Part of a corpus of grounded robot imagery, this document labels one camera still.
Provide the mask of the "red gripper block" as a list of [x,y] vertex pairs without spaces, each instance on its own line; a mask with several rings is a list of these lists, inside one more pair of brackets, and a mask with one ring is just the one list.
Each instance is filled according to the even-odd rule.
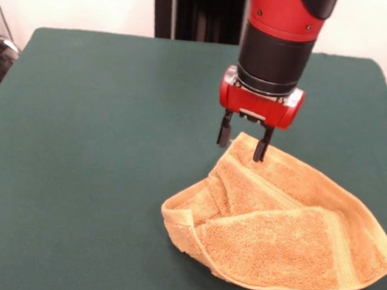
[[227,146],[233,113],[244,115],[266,125],[263,137],[255,148],[253,155],[255,162],[263,162],[272,139],[273,128],[288,129],[305,100],[305,92],[301,89],[295,89],[283,97],[261,95],[251,91],[239,81],[236,66],[229,66],[226,69],[220,83],[219,94],[220,105],[226,109],[216,139],[216,144],[219,147],[225,148]]

